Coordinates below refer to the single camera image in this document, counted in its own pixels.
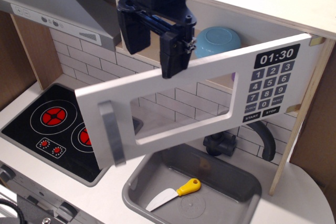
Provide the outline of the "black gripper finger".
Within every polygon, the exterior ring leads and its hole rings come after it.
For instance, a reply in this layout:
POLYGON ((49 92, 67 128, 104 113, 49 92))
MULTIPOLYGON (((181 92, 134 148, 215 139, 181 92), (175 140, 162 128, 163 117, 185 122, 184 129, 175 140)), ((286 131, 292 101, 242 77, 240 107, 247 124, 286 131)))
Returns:
POLYGON ((188 68, 192 51, 196 48, 196 40, 183 40, 179 34, 171 31, 160 36, 160 64, 162 77, 170 79, 188 68))
POLYGON ((119 7, 117 12, 119 26, 128 52, 135 54, 150 46, 150 29, 142 23, 139 13, 127 12, 119 7))

